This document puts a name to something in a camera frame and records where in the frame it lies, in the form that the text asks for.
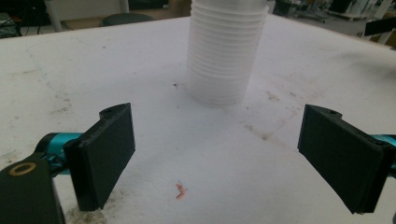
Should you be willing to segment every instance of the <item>white plastic cup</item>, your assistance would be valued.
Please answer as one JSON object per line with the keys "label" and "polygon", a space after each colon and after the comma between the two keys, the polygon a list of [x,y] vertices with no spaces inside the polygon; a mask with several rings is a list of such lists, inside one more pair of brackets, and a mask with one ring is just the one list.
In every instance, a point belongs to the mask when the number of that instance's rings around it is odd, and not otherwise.
{"label": "white plastic cup", "polygon": [[190,94],[210,105],[244,98],[267,10],[266,0],[192,0]]}

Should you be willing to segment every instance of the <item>table surface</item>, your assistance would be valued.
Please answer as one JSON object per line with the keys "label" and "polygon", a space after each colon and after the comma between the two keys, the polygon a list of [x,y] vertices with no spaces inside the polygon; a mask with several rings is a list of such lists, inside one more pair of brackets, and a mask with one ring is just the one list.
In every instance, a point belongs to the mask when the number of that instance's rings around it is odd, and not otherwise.
{"label": "table surface", "polygon": [[70,177],[54,178],[68,223],[392,223],[395,179],[374,214],[351,215],[297,143],[305,104],[395,133],[395,51],[269,15],[244,101],[209,107],[185,90],[189,25],[1,40],[0,168],[131,102],[136,152],[104,210],[79,212]]}

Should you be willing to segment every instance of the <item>red stain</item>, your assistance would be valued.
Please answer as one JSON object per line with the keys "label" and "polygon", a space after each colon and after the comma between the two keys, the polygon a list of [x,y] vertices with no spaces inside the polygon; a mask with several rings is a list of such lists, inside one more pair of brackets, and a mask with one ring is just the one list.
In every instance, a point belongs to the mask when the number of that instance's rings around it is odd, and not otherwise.
{"label": "red stain", "polygon": [[184,189],[183,185],[181,184],[176,184],[176,187],[178,189],[178,191],[180,191],[180,193],[177,195],[176,199],[180,200],[184,194],[186,194],[186,190]]}

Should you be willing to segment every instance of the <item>black stool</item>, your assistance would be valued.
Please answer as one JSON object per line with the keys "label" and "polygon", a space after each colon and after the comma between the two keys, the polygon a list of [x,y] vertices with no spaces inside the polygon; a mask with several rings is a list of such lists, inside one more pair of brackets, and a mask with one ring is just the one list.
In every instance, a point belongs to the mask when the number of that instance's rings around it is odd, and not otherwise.
{"label": "black stool", "polygon": [[119,13],[102,19],[101,26],[123,25],[142,21],[154,21],[152,17],[137,13]]}

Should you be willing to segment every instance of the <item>screw hole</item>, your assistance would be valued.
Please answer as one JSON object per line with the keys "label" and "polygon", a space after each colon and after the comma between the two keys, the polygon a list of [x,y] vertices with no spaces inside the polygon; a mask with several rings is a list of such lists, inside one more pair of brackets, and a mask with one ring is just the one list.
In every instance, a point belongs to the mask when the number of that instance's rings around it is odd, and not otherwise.
{"label": "screw hole", "polygon": [[36,167],[34,162],[25,162],[19,165],[14,166],[10,171],[9,175],[18,176],[18,175],[26,175],[32,172]]}

